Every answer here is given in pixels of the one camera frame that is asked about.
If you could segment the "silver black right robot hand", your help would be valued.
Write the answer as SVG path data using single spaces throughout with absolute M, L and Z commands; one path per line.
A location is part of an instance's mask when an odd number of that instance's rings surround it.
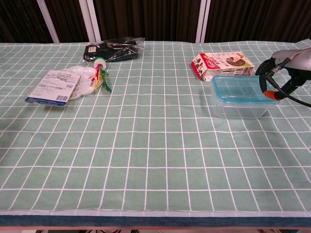
M 281 69 L 286 69 L 290 79 L 280 87 L 273 76 Z M 279 50 L 272 54 L 271 58 L 264 61 L 256 70 L 259 76 L 259 85 L 262 93 L 270 99 L 280 101 L 289 98 L 299 104 L 310 107 L 291 96 L 298 87 L 311 79 L 311 49 L 303 50 Z

